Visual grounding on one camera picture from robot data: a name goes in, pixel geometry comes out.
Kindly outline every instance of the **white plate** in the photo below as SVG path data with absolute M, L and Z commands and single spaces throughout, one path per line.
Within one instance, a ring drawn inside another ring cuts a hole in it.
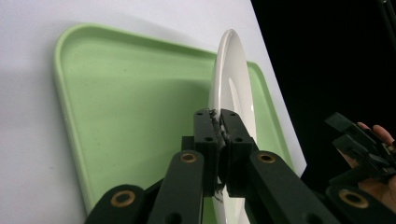
M 227 30 L 220 40 L 209 94 L 209 108 L 218 111 L 217 119 L 221 109 L 237 113 L 250 136 L 257 141 L 248 64 L 239 36 L 233 29 Z M 214 197 L 213 203 L 218 223 L 249 223 L 244 208 L 245 199 L 230 198 L 224 189 L 222 195 Z

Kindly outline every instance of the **black mechanical linkage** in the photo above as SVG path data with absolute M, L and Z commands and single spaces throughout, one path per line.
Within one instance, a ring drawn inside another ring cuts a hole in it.
M 164 179 L 150 188 L 121 185 L 104 194 L 86 224 L 191 224 L 203 220 L 203 197 L 227 186 L 245 198 L 250 223 L 396 223 L 396 215 L 373 196 L 349 186 L 367 177 L 386 180 L 394 152 L 373 133 L 334 114 L 326 120 L 345 133 L 334 145 L 360 163 L 331 181 L 325 195 L 310 190 L 274 152 L 259 150 L 238 114 L 201 109 L 194 136 L 183 136 Z

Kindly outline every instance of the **green tray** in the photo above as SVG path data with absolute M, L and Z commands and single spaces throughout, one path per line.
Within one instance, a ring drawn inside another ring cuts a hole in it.
M 91 23 L 60 36 L 54 75 L 88 213 L 117 185 L 164 177 L 181 137 L 193 135 L 192 114 L 208 106 L 216 55 Z M 292 167 L 263 73 L 247 65 L 257 144 Z M 210 199 L 204 220 L 215 220 Z

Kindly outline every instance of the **screw hole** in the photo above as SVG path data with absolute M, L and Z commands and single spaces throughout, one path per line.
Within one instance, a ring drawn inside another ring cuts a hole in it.
M 113 195 L 111 205 L 122 208 L 134 202 L 134 193 L 130 190 L 122 190 Z
M 191 163 L 191 162 L 195 162 L 197 160 L 197 157 L 192 153 L 185 153 L 181 155 L 181 160 L 186 163 Z
M 351 190 L 341 189 L 338 195 L 341 200 L 354 207 L 366 208 L 369 206 L 369 202 L 363 196 Z
M 267 153 L 260 153 L 257 157 L 259 158 L 260 161 L 263 161 L 266 163 L 272 163 L 276 160 L 275 157 L 273 157 Z

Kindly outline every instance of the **human hand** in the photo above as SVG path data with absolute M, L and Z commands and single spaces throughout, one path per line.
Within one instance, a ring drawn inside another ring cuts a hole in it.
M 370 129 L 362 122 L 358 122 L 358 125 L 363 129 Z M 383 127 L 379 125 L 373 126 L 373 133 L 375 133 L 385 144 L 387 144 L 388 146 L 392 146 L 394 139 L 390 135 L 390 133 Z M 355 159 L 348 157 L 340 150 L 338 151 L 341 153 L 341 155 L 344 157 L 344 159 L 351 168 L 355 168 L 359 165 Z M 369 178 L 359 182 L 358 186 L 360 189 L 371 194 L 386 207 L 396 213 L 396 175 L 389 180 L 387 185 L 372 178 Z

